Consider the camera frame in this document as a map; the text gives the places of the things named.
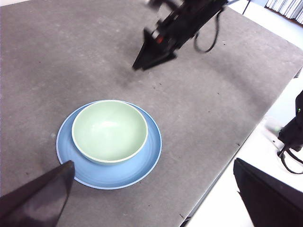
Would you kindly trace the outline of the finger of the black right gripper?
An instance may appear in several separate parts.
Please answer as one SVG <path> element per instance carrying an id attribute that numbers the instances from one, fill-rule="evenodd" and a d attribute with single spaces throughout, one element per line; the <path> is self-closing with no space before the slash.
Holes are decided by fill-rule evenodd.
<path id="1" fill-rule="evenodd" d="M 147 70 L 154 66 L 156 60 L 156 42 L 148 29 L 143 30 L 143 45 L 132 65 L 134 70 Z"/>
<path id="2" fill-rule="evenodd" d="M 160 52 L 150 47 L 143 47 L 138 55 L 138 69 L 147 70 L 176 59 L 174 52 Z"/>

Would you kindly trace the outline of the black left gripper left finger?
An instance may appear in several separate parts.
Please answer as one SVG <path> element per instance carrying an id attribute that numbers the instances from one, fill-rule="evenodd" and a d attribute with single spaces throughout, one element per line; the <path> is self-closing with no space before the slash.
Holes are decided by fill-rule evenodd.
<path id="1" fill-rule="evenodd" d="M 71 160 L 0 198 L 2 227 L 55 227 L 75 176 Z"/>

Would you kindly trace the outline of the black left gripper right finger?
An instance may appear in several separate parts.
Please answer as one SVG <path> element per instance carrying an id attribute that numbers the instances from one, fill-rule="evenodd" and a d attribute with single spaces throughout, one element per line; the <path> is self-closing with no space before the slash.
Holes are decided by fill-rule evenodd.
<path id="1" fill-rule="evenodd" d="M 233 174 L 255 227 L 301 227 L 303 193 L 237 158 Z"/>

